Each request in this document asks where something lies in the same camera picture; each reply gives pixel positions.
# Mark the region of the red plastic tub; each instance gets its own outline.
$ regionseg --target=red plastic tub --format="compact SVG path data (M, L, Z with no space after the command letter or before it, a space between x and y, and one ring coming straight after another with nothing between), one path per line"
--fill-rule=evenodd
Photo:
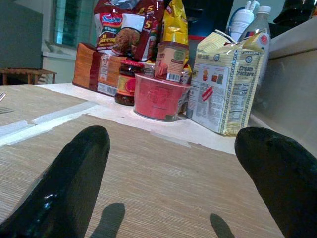
M144 74L135 74L135 79L134 111L156 120L175 121L190 86Z

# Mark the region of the sauce jar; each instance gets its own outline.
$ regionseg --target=sauce jar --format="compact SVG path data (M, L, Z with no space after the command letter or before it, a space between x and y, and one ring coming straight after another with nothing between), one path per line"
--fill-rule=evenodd
M118 78L117 93L114 100L117 103L133 106L134 105L134 90L135 90L135 73L143 73L143 64L137 63L128 59L121 61L119 69L120 75Z

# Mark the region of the window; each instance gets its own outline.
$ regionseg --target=window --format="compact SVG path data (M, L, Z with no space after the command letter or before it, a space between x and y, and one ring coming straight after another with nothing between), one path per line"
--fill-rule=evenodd
M55 0L54 43L77 47L79 42L96 43L94 5L96 0Z

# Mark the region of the plastic bottle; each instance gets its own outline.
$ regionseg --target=plastic bottle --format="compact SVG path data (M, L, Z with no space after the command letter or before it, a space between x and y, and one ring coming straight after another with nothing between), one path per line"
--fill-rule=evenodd
M265 30L269 34L269 36L271 36L270 30L269 30L269 24L267 20L270 12L271 12L270 6L260 6L256 19L247 27L247 29L245 29L239 41L242 41L249 36L253 36L263 30ZM267 62L268 62L268 54L269 54L269 44L268 44L268 48L265 50L264 59L263 59L264 63L261 68L260 76L258 80L258 88L260 88L263 81L263 77L264 77Z
M248 1L245 8L238 9L231 17L229 32L230 36L238 41L244 30L250 25L254 20L253 10L258 6L257 1Z

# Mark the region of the wooden bench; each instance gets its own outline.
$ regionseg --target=wooden bench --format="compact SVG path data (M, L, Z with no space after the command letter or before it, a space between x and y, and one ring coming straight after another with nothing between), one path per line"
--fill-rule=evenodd
M24 74L28 75L28 84L37 84L39 78L44 74L52 74L52 83L55 83L56 72L52 72L46 69L31 69L31 68L0 68L0 73L2 74L3 85L8 85L8 74Z

